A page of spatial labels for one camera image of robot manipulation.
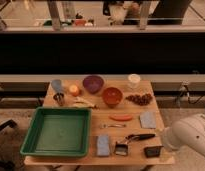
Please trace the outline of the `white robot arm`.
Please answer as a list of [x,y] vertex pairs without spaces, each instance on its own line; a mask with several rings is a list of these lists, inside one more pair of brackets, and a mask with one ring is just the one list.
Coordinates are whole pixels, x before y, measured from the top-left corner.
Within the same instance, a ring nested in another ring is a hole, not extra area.
[[174,122],[161,132],[160,137],[168,151],[188,146],[205,157],[205,114],[195,114]]

